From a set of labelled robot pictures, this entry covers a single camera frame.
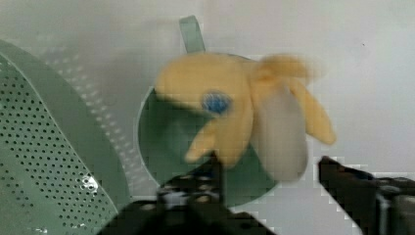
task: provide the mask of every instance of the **stuffed animal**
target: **stuffed animal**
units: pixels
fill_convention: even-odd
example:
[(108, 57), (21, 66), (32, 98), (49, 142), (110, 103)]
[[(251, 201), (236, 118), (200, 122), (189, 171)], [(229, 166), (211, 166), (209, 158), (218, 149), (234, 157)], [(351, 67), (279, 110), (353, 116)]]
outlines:
[(272, 55), (260, 61), (193, 53), (170, 62), (155, 90), (160, 98), (214, 118), (185, 156), (195, 162), (215, 151), (233, 167), (251, 143), (275, 180), (296, 180), (305, 171), (305, 133), (324, 144), (336, 141), (329, 117), (306, 84), (313, 72), (304, 60)]

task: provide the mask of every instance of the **metal screw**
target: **metal screw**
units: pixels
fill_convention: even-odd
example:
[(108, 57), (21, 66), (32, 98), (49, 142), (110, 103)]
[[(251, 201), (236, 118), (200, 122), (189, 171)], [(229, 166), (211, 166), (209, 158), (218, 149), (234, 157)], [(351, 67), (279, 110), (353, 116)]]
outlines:
[(141, 210), (143, 211), (151, 211), (155, 208), (156, 206), (154, 206), (153, 204), (146, 204), (143, 207), (141, 207)]
[(196, 202), (198, 203), (207, 203), (209, 201), (209, 196), (201, 196), (198, 199), (196, 199)]
[(415, 204), (415, 197), (405, 197), (405, 201), (410, 204)]
[(201, 176), (201, 177), (199, 177), (199, 180), (208, 181), (208, 180), (210, 180), (210, 178), (206, 177), (206, 176)]
[(164, 189), (172, 189), (172, 188), (174, 188), (174, 186), (169, 185), (169, 184), (166, 184), (162, 188), (164, 188)]
[(181, 179), (191, 179), (191, 178), (193, 178), (193, 176), (192, 175), (183, 175), (180, 178)]
[(398, 177), (398, 178), (396, 178), (395, 180), (396, 180), (396, 181), (399, 181), (399, 182), (406, 182), (406, 181), (409, 181), (407, 178), (404, 178), (404, 177)]
[(204, 184), (204, 185), (201, 185), (201, 187), (199, 187), (199, 189), (206, 191), (206, 190), (210, 190), (211, 189), (211, 186), (210, 185), (207, 185), (207, 184)]
[(391, 192), (391, 193), (399, 193), (401, 191), (400, 188), (394, 187), (394, 186), (390, 186), (390, 185), (381, 186), (381, 189), (383, 191)]

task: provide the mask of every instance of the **perforated holes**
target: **perforated holes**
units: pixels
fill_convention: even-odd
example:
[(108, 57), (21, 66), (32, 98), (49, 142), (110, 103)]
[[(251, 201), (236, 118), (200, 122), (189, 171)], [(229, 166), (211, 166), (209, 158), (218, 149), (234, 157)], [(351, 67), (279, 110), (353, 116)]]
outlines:
[[(21, 166), (38, 192), (61, 208), (57, 218), (67, 220), (70, 216), (68, 221), (62, 221), (66, 226), (85, 224), (86, 227), (90, 226), (87, 223), (101, 223), (99, 217), (105, 217), (102, 212), (112, 209), (108, 206), (108, 198), (100, 188), (84, 185), (82, 177), (91, 177), (92, 174), (86, 171), (25, 79), (14, 74), (6, 79), (4, 75), (0, 73), (0, 83), (7, 84), (4, 86), (7, 88), (2, 87), (0, 99), (7, 100), (7, 104), (0, 112), (0, 143), (6, 143), (8, 149), (13, 149), (16, 161), (23, 163)], [(12, 175), (0, 179), (8, 181), (6, 184), (20, 198), (19, 202), (27, 202), (25, 207), (30, 207), (29, 196), (20, 194), (20, 189), (17, 190), (20, 186), (9, 182), (10, 177), (15, 181), (17, 179)]]

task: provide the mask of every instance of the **white surface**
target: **white surface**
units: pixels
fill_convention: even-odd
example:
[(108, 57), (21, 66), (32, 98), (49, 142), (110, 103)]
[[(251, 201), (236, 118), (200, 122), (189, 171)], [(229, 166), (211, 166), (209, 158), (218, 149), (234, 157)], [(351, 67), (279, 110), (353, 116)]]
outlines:
[(141, 167), (133, 126), (158, 70), (184, 53), (179, 18), (197, 16), (209, 51), (318, 59), (326, 75), (311, 91), (338, 143), (309, 140), (313, 158), (301, 181), (236, 210), (257, 212), (281, 235), (349, 235), (360, 233), (321, 196), (313, 164), (337, 156), (414, 178), (414, 12), (411, 0), (0, 0), (0, 38), (48, 62), (83, 94), (120, 152), (133, 194), (142, 197), (157, 185)]

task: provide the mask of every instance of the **plush ear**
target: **plush ear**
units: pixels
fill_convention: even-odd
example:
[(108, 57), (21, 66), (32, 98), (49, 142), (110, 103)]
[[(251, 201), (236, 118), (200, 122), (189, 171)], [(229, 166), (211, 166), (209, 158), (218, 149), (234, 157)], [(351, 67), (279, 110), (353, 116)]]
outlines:
[(253, 123), (254, 109), (250, 94), (234, 101), (230, 112), (217, 119), (215, 150), (225, 167), (234, 166), (246, 151)]
[(261, 60), (250, 80), (256, 109), (277, 89), (287, 85), (300, 103), (305, 118), (306, 132), (325, 144), (333, 144), (336, 134), (321, 105), (306, 90), (315, 72), (305, 60), (289, 55), (276, 55)]
[(212, 119), (198, 132), (186, 154), (186, 162), (193, 163), (214, 149), (216, 126), (217, 119)]
[(336, 134), (323, 107), (298, 80), (288, 79), (286, 82), (299, 101), (305, 117), (307, 133), (325, 144), (335, 143)]

